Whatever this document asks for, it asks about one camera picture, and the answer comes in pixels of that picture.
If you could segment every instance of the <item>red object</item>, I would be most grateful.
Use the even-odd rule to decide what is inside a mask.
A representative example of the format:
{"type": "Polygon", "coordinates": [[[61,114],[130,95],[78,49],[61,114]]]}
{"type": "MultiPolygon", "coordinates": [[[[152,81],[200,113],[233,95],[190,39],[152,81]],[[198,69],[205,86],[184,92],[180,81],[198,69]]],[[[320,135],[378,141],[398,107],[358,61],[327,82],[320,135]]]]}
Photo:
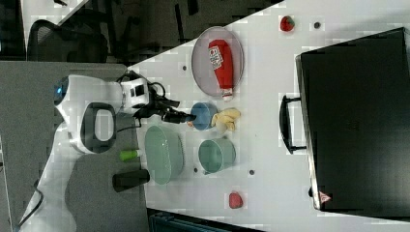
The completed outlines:
{"type": "Polygon", "coordinates": [[[291,31],[294,27],[295,27],[295,22],[290,16],[285,16],[280,21],[280,30],[282,31],[288,32],[288,31],[291,31]]]}
{"type": "Polygon", "coordinates": [[[208,49],[222,97],[225,101],[230,101],[232,100],[233,62],[229,44],[224,40],[215,40],[209,43],[208,49]]]}
{"type": "Polygon", "coordinates": [[[229,194],[229,207],[231,209],[238,209],[241,208],[243,205],[244,202],[242,201],[242,198],[238,193],[232,192],[229,194]]]}

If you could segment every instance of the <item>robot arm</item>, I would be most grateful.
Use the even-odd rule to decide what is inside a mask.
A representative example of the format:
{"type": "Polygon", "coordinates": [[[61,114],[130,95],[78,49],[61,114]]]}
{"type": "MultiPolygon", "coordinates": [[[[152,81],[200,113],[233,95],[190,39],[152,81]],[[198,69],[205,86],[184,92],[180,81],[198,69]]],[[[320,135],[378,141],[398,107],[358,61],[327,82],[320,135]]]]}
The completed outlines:
{"type": "Polygon", "coordinates": [[[117,132],[115,117],[120,111],[138,119],[157,114],[170,123],[194,118],[173,108],[179,105],[178,101],[158,95],[155,83],[149,83],[135,72],[127,72],[125,76],[130,80],[106,82],[89,76],[69,75],[58,83],[54,105],[64,122],[54,134],[51,154],[37,185],[44,200],[33,212],[41,197],[37,191],[33,194],[17,229],[24,232],[76,231],[75,220],[65,202],[73,167],[81,156],[103,153],[111,148],[117,132]]]}

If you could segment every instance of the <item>green bowl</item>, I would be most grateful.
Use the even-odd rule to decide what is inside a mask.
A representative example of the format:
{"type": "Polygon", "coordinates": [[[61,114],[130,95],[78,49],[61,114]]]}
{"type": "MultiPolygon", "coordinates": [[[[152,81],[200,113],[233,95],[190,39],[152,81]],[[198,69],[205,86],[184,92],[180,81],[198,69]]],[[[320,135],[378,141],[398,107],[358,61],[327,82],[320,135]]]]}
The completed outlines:
{"type": "Polygon", "coordinates": [[[145,134],[148,171],[154,181],[165,185],[181,172],[183,149],[178,133],[162,126],[152,126],[145,134]]]}
{"type": "Polygon", "coordinates": [[[198,155],[205,174],[216,173],[232,166],[236,158],[235,147],[225,138],[203,141],[198,155]]]}

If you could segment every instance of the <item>green cup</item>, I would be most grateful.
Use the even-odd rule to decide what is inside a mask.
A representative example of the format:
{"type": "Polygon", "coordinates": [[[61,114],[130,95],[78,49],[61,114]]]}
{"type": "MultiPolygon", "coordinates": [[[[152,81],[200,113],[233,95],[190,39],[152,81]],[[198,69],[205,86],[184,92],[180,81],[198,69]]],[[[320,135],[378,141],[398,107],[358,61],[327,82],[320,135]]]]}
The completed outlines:
{"type": "Polygon", "coordinates": [[[235,147],[226,138],[203,141],[199,146],[198,155],[205,175],[232,166],[236,158],[235,147]]]}

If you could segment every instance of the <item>ketchup bottle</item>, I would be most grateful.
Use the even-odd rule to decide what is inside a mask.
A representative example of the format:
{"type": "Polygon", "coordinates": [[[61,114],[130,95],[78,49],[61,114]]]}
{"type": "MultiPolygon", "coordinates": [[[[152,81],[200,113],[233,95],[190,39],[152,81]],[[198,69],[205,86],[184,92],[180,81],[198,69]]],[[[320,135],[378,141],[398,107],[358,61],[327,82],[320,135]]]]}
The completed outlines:
{"type": "Polygon", "coordinates": [[[233,63],[229,44],[224,40],[209,43],[209,58],[217,76],[224,101],[232,100],[233,63]]]}

